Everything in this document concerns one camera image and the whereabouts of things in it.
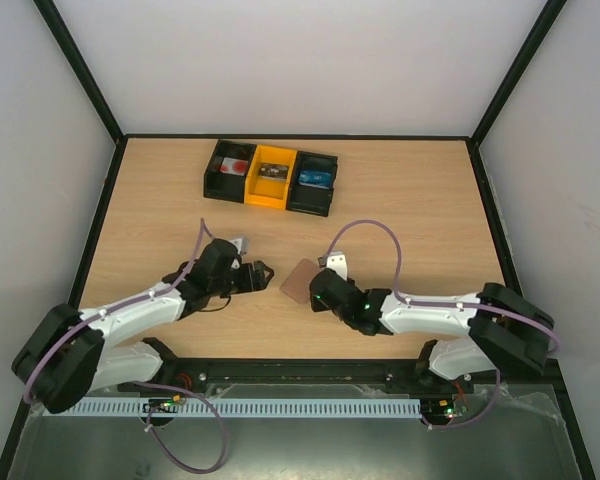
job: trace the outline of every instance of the blue object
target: blue object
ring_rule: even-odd
[[[298,183],[309,187],[329,188],[331,187],[331,174],[317,170],[302,170],[298,177]]]

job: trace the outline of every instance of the wooden tabletop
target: wooden tabletop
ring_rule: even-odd
[[[479,291],[502,282],[464,142],[247,140],[338,157],[328,218],[211,200],[203,173],[216,140],[130,139],[106,215],[82,307],[142,291],[188,259],[199,218],[220,238],[246,235],[245,261],[275,270],[265,291],[236,295],[218,313],[198,313],[146,331],[177,355],[233,358],[413,358],[427,333],[366,337],[330,312],[312,313],[279,291],[302,259],[316,259],[345,224],[387,224],[403,250],[401,290],[423,295]],[[362,288],[390,287],[396,252],[369,225],[338,244]],[[211,303],[209,308],[217,306]]]

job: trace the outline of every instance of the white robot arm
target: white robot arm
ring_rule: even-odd
[[[181,280],[183,268],[151,288],[110,305],[76,310],[61,304],[49,311],[12,364],[13,372],[29,381],[42,357],[70,329],[79,329],[63,344],[33,380],[32,391],[51,413],[75,405],[88,392],[133,381],[164,383],[172,375],[165,359],[173,354],[158,340],[131,346],[121,342],[157,325],[204,311],[211,297],[267,288],[273,270],[261,261],[243,263],[247,239],[214,239]]]
[[[390,289],[361,291],[348,278],[341,252],[331,253],[324,266],[309,287],[314,312],[330,310],[365,335],[417,331],[459,337],[425,344],[421,360],[427,374],[445,381],[494,368],[523,376],[542,374],[549,337],[480,307],[504,307],[550,330],[553,319],[502,285],[486,284],[482,292],[453,297],[407,295]]]

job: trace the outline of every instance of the cable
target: cable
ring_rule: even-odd
[[[495,390],[493,391],[493,395],[491,396],[489,403],[487,403],[487,406],[484,407],[482,409],[482,411],[479,414],[477,414],[475,417],[470,418],[466,422],[454,423],[452,425],[432,425],[431,423],[429,423],[429,421],[426,418],[424,418],[424,415],[423,415],[422,422],[427,426],[427,428],[429,430],[451,430],[452,428],[468,427],[469,425],[472,425],[472,424],[476,423],[478,420],[484,418],[491,411],[493,406],[496,404],[496,399],[498,398],[499,392],[500,392],[500,370],[498,370],[496,368],[496,383],[495,383]]]
[[[396,247],[396,254],[397,254],[398,259],[397,259],[397,263],[396,263],[396,270],[393,275],[392,289],[393,289],[393,295],[398,299],[399,302],[404,303],[404,304],[410,304],[410,305],[413,305],[416,307],[431,307],[431,308],[457,308],[458,307],[457,303],[455,303],[455,302],[430,302],[430,301],[422,301],[422,300],[413,300],[410,298],[407,299],[406,297],[403,297],[402,295],[400,295],[400,292],[398,291],[398,282],[400,281],[400,269],[402,268],[402,249],[400,248],[400,241],[398,240],[398,237],[396,236],[396,234],[393,233],[393,231],[388,226],[386,226],[384,223],[378,222],[377,220],[368,220],[368,219],[356,220],[356,221],[351,222],[351,223],[345,225],[344,227],[342,227],[342,229],[340,229],[340,231],[333,238],[333,240],[331,241],[331,245],[329,245],[329,248],[327,249],[327,251],[321,258],[326,259],[327,255],[329,255],[331,253],[331,251],[336,246],[336,243],[338,242],[338,240],[340,239],[340,237],[342,236],[342,234],[344,232],[349,230],[351,227],[354,227],[354,226],[360,225],[360,224],[365,224],[365,223],[370,224],[370,225],[375,225],[377,227],[382,228],[385,232],[387,232],[389,234],[389,236],[391,237],[391,240],[393,240],[393,243]],[[545,327],[544,325],[536,322],[535,320],[533,320],[531,318],[525,317],[524,315],[520,315],[518,313],[511,312],[511,311],[505,310],[503,308],[494,307],[493,305],[484,305],[482,303],[463,303],[463,307],[464,308],[474,308],[474,309],[484,310],[484,311],[491,312],[491,313],[496,313],[498,315],[503,315],[505,317],[511,318],[512,320],[517,320],[517,321],[525,323],[537,330],[540,330],[542,333],[547,335],[551,340],[553,340],[554,346],[552,349],[549,350],[548,353],[557,352],[558,350],[560,350],[562,348],[562,341],[552,330],[550,330],[549,328]],[[467,420],[466,422],[457,423],[457,424],[453,424],[453,425],[444,425],[444,426],[431,425],[424,417],[422,417],[422,420],[429,429],[435,429],[435,430],[447,430],[447,429],[451,429],[451,428],[469,426],[469,425],[477,422],[481,418],[483,418],[487,413],[489,413],[489,411],[491,411],[491,409],[495,405],[499,390],[500,390],[500,370],[496,369],[495,391],[493,393],[493,396],[491,397],[491,400],[487,404],[487,406],[478,415]]]
[[[207,228],[207,225],[204,223],[204,218],[201,218],[200,219],[200,229],[198,231],[198,238],[196,239],[196,244],[195,244],[195,247],[193,248],[193,253],[191,254],[191,258],[189,258],[189,261],[187,262],[185,267],[182,269],[182,272],[180,272],[180,275],[178,275],[176,280],[171,285],[169,285],[168,287],[166,287],[162,290],[159,290],[157,292],[153,292],[154,298],[170,293],[180,284],[180,282],[182,282],[182,280],[184,280],[184,277],[187,276],[187,274],[191,271],[191,268],[193,267],[193,264],[194,264],[196,258],[198,257],[198,251],[200,250],[200,246],[202,245],[202,238],[205,233],[207,235],[209,235],[211,238],[214,238],[213,234],[209,231],[209,229]],[[118,303],[114,303],[112,305],[105,306],[104,308],[100,309],[100,311],[98,313],[92,315],[89,318],[86,318],[85,320],[80,322],[75,327],[69,329],[62,337],[60,337],[60,339],[56,343],[53,344],[53,346],[47,351],[47,353],[44,354],[44,356],[40,359],[40,361],[38,362],[36,367],[31,372],[31,375],[29,375],[27,383],[25,384],[25,387],[24,387],[24,393],[22,395],[22,399],[24,400],[24,402],[29,405],[32,405],[35,402],[35,399],[31,395],[31,389],[33,388],[33,384],[38,379],[38,376],[40,375],[40,372],[42,371],[42,369],[47,365],[47,363],[49,363],[49,360],[51,360],[51,358],[56,354],[56,352],[58,350],[60,350],[60,348],[62,348],[62,346],[70,338],[74,337],[80,330],[86,328],[87,325],[89,325],[90,323],[93,323],[97,320],[102,320],[108,314],[117,312],[118,310],[128,307],[130,305],[135,305],[136,303],[143,302],[145,300],[149,300],[150,298],[151,298],[151,294],[145,293],[145,294],[138,295],[136,297],[132,297],[132,298],[123,300]]]
[[[168,390],[168,391],[172,391],[172,392],[182,393],[189,397],[200,400],[202,403],[204,403],[207,406],[207,408],[211,411],[211,413],[213,413],[213,416],[216,417],[216,420],[218,420],[218,424],[220,425],[220,433],[222,434],[222,450],[220,451],[220,456],[218,457],[218,460],[216,460],[216,463],[214,463],[209,468],[191,467],[191,466],[187,465],[186,463],[183,463],[180,460],[178,460],[175,457],[175,455],[173,453],[171,453],[171,451],[167,448],[167,446],[164,444],[162,439],[158,436],[158,432],[156,432],[156,429],[154,428],[154,426],[151,425],[151,416],[156,412],[156,410],[159,407],[153,407],[149,410],[149,413],[147,414],[147,419],[145,422],[145,425],[146,425],[145,431],[149,432],[149,433],[151,433],[151,435],[153,435],[153,438],[156,439],[156,441],[160,445],[160,448],[162,449],[162,451],[164,452],[166,457],[169,460],[171,460],[171,462],[173,462],[174,465],[181,468],[185,472],[196,473],[196,474],[205,474],[205,473],[215,472],[220,467],[222,467],[222,465],[224,464],[224,462],[227,459],[227,454],[229,453],[229,429],[227,427],[227,424],[226,424],[224,418],[222,418],[220,416],[220,413],[218,412],[216,407],[214,407],[213,404],[209,400],[207,400],[206,398],[204,398],[204,396],[202,396],[198,393],[194,393],[194,392],[192,392],[190,390],[186,390],[184,388],[172,387],[171,385],[159,385],[156,383],[145,383],[145,382],[134,382],[134,383],[136,385],[139,385],[139,386],[145,387],[145,388],[154,388],[157,390]]]
[[[219,312],[220,310],[224,310],[231,303],[231,297],[227,297],[227,303],[218,308],[212,308],[211,310],[198,310],[198,313],[211,313],[211,312]]]
[[[458,390],[458,397],[460,398],[460,400],[462,400],[463,405],[467,408],[467,410],[469,409],[469,404],[467,403],[467,399],[464,395],[464,390],[462,389],[462,387],[460,386],[460,384],[458,382],[454,382],[453,386],[456,387],[456,389]]]
[[[387,232],[389,234],[389,236],[391,237],[391,240],[393,240],[393,243],[396,247],[396,253],[397,253],[398,259],[397,259],[397,263],[396,263],[396,270],[395,270],[395,273],[393,274],[392,289],[393,289],[393,295],[398,299],[399,302],[404,303],[406,305],[413,305],[414,307],[457,308],[458,305],[455,302],[429,302],[429,301],[422,301],[422,300],[412,300],[412,299],[408,299],[408,298],[400,295],[400,292],[398,290],[398,283],[400,281],[400,269],[402,268],[402,248],[400,248],[400,241],[398,240],[398,237],[396,236],[396,234],[393,233],[389,227],[387,227],[384,223],[378,222],[377,220],[368,220],[368,219],[356,220],[356,221],[351,222],[351,223],[345,225],[344,227],[342,227],[342,229],[340,229],[340,231],[333,238],[333,240],[331,241],[331,245],[329,245],[329,248],[327,249],[327,251],[321,258],[326,259],[327,255],[329,255],[331,253],[331,251],[336,246],[336,243],[338,242],[338,240],[340,239],[340,237],[342,236],[342,234],[344,232],[349,230],[351,227],[354,227],[354,226],[360,225],[360,224],[364,224],[364,223],[370,224],[370,225],[375,225],[377,227],[382,228],[385,232]],[[553,330],[545,327],[544,325],[536,322],[535,320],[533,320],[531,318],[525,317],[524,315],[520,315],[518,313],[511,312],[511,311],[505,310],[503,308],[494,307],[493,305],[485,305],[482,303],[463,303],[463,306],[464,306],[464,308],[474,308],[474,309],[484,310],[484,311],[491,312],[491,313],[496,313],[498,315],[503,315],[508,318],[511,318],[512,320],[517,320],[518,322],[525,323],[537,330],[540,330],[542,333],[547,335],[551,340],[553,340],[554,346],[553,346],[553,348],[549,349],[548,353],[557,352],[558,350],[560,350],[562,348],[562,341],[553,332]]]
[[[191,388],[193,387],[193,381],[191,380],[191,377],[186,373],[179,373],[178,375],[176,375],[176,378],[178,380],[181,380],[182,383],[184,383],[184,388],[186,388],[187,390],[191,390]]]

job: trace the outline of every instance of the white backdrop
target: white backdrop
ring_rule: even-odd
[[[11,362],[65,302],[113,142],[30,0],[0,0],[0,453],[22,395]]]
[[[600,0],[567,3],[482,150],[600,480]]]
[[[469,135],[544,0],[56,0],[125,133]]]

